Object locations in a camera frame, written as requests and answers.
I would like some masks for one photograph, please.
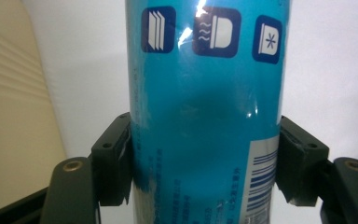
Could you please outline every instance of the beige surface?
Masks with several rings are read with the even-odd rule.
[[[28,15],[0,0],[0,207],[46,187],[64,159]]]

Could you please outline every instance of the barcode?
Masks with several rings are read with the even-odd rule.
[[[269,223],[271,190],[275,181],[279,137],[251,142],[242,196],[242,224]]]

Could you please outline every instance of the can label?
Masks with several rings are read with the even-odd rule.
[[[290,2],[126,4],[136,222],[269,223]]]

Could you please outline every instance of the square icon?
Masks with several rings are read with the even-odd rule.
[[[202,10],[194,20],[193,51],[202,56],[234,57],[240,39],[240,12],[225,7],[204,7]]]
[[[173,7],[149,7],[142,13],[141,47],[147,53],[169,53],[175,38]]]
[[[259,16],[255,22],[254,59],[263,63],[277,63],[280,59],[281,39],[281,22],[268,16]]]

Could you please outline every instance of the blue can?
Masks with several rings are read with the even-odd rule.
[[[269,223],[289,8],[126,0],[137,223]]]

